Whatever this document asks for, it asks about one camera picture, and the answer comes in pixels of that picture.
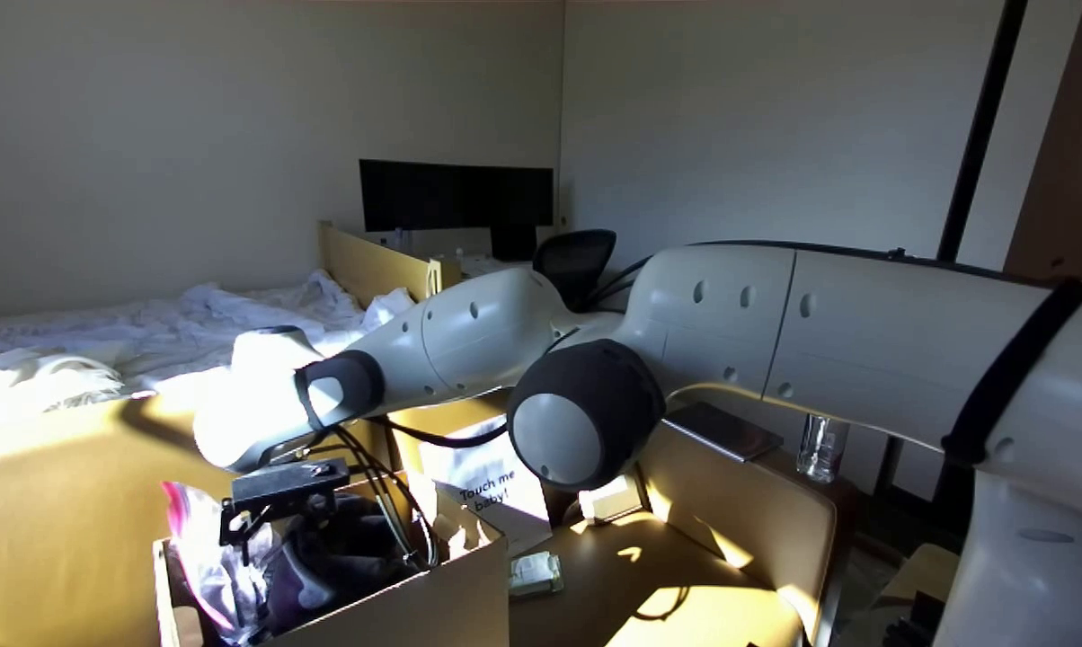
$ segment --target monitor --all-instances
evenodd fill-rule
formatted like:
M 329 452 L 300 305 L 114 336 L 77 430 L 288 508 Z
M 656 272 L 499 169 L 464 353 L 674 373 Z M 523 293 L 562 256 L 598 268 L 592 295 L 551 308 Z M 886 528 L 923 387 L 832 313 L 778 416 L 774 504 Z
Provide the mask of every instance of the monitor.
M 532 258 L 553 223 L 553 169 L 361 157 L 361 188 L 368 229 L 483 228 L 495 258 Z

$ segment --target open cardboard box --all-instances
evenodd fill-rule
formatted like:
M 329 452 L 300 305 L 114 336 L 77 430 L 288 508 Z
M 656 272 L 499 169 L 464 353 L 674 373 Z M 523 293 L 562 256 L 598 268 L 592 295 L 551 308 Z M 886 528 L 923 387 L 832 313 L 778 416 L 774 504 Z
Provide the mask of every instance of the open cardboard box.
M 778 452 L 744 464 L 718 436 L 736 423 L 659 423 L 637 459 L 647 511 L 556 528 L 562 589 L 511 609 L 511 647 L 832 644 L 843 499 Z
M 504 536 L 475 519 L 457 488 L 423 478 L 411 478 L 411 488 L 445 544 L 445 560 L 279 634 L 270 644 L 511 644 Z M 214 644 L 206 614 L 187 595 L 175 549 L 164 538 L 154 544 L 154 601 L 164 647 Z

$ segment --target wall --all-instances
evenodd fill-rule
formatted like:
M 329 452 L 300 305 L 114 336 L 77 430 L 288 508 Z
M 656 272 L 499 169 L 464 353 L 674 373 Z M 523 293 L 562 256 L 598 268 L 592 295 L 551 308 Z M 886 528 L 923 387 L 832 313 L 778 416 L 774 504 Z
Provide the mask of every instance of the wall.
M 986 174 L 996 206 L 1020 203 L 1070 6 L 1033 3 L 1026 88 L 1006 91 L 1006 132 L 992 142 L 1012 157 L 992 151 Z M 998 12 L 1003 0 L 573 0 L 568 218 L 619 229 L 619 262 L 725 236 L 934 258 Z M 970 245 L 1006 229 L 996 206 L 977 206 L 992 223 Z M 744 412 L 797 438 L 785 412 Z M 850 478 L 871 488 L 881 451 L 881 436 L 851 430 Z M 906 451 L 897 486 L 931 495 L 940 469 Z
M 355 157 L 556 161 L 553 0 L 0 3 L 0 313 L 290 281 Z

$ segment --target sunlight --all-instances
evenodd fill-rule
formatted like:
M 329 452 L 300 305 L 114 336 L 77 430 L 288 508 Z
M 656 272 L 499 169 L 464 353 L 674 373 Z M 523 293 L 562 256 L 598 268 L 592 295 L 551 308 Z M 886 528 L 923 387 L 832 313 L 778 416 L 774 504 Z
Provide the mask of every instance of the sunlight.
M 581 519 L 573 525 L 577 536 L 587 536 L 598 520 Z
M 643 545 L 622 545 L 616 549 L 616 559 L 637 563 L 643 559 Z
M 725 536 L 714 532 L 711 525 L 708 525 L 708 532 L 711 532 L 711 538 L 714 538 L 714 545 L 718 545 L 718 553 L 722 553 L 722 560 L 725 560 L 730 569 L 744 571 L 744 569 L 755 560 L 755 553 L 748 553 L 744 545 L 736 545 L 734 538 L 725 538 Z
M 423 478 L 423 474 L 405 474 L 405 488 L 421 504 L 421 511 L 428 514 L 428 520 L 436 520 L 439 519 L 439 488 L 436 488 L 436 482 Z
M 803 620 L 810 634 L 820 627 L 820 604 L 797 585 L 779 585 L 779 601 Z
M 656 486 L 656 482 L 647 482 L 647 504 L 651 504 L 651 514 L 659 519 L 659 520 L 670 520 L 674 519 L 674 499 Z
M 750 585 L 659 585 L 622 621 L 607 647 L 722 647 L 722 644 L 803 644 L 797 614 L 771 589 Z
M 647 511 L 616 519 L 610 525 L 616 525 L 616 528 L 625 528 L 625 525 L 647 525 L 647 520 L 662 525 L 662 519 L 656 519 L 656 514 L 647 514 Z

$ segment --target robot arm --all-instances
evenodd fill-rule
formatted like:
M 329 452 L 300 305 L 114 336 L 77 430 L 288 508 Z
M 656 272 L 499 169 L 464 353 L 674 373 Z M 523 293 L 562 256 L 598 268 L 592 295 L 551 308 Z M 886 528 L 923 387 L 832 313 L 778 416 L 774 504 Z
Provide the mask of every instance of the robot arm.
M 428 299 L 347 357 L 256 369 L 273 385 L 234 391 L 241 408 L 217 399 L 199 441 L 214 464 L 253 472 L 348 416 L 514 385 L 523 459 L 587 488 L 640 452 L 676 387 L 718 381 L 940 451 L 1042 299 L 1042 289 L 921 262 L 706 245 L 656 256 L 619 321 L 577 318 L 542 277 L 508 270 Z M 986 441 L 941 640 L 1060 644 L 1082 635 L 1077 601 L 1082 308 Z M 1030 621 L 998 635 L 989 620 L 998 610 Z
M 616 321 L 568 313 L 532 270 L 499 270 L 330 361 L 283 336 L 253 336 L 236 342 L 223 391 L 202 402 L 196 438 L 209 464 L 256 472 L 343 420 L 514 385 L 553 347 L 607 336 Z

